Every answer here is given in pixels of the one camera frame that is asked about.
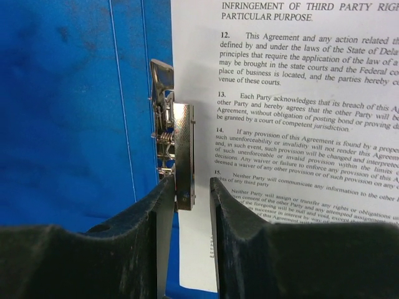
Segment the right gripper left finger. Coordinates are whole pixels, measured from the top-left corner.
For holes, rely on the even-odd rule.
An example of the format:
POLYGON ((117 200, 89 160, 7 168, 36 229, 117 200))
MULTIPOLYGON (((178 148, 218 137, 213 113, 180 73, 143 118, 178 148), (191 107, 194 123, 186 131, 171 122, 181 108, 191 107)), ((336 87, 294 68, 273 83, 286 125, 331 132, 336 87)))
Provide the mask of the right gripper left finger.
POLYGON ((84 233, 57 225, 1 228, 2 298, 162 298, 175 179, 84 233))

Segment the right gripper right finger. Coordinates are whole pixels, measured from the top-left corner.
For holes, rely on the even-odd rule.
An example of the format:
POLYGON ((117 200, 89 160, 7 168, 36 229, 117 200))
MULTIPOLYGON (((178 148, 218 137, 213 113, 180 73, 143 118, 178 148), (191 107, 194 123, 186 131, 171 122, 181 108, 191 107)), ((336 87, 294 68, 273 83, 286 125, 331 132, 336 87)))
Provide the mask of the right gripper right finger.
POLYGON ((397 298, 398 227, 270 224, 209 182, 220 298, 397 298))

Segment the blue clip file folder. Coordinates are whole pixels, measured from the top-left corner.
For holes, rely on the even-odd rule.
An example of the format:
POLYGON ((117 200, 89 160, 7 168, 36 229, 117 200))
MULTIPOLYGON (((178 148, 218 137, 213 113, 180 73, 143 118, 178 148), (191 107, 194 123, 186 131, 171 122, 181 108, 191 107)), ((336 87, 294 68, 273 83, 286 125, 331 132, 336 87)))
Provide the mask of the blue clip file folder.
POLYGON ((84 233, 158 184, 169 1, 1 2, 1 228, 84 233))

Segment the metal folder clip mechanism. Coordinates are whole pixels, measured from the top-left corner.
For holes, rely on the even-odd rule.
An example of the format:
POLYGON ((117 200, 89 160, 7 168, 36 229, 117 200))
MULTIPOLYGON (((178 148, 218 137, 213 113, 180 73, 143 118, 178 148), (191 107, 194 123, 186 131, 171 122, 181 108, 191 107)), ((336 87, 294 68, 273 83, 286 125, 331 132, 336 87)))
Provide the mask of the metal folder clip mechanism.
POLYGON ((150 68, 158 174, 160 179, 174 175, 175 209, 190 211, 195 204, 194 107, 175 102, 172 66, 153 59, 150 68))

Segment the white printed paper sheet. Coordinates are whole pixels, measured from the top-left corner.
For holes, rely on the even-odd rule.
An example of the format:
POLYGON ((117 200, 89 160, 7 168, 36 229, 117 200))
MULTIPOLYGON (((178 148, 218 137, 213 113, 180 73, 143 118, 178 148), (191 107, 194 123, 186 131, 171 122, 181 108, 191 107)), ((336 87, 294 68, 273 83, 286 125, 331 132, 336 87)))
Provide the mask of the white printed paper sheet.
POLYGON ((209 179, 271 222, 398 222, 397 1, 172 1, 195 106, 180 284, 216 291, 209 179))

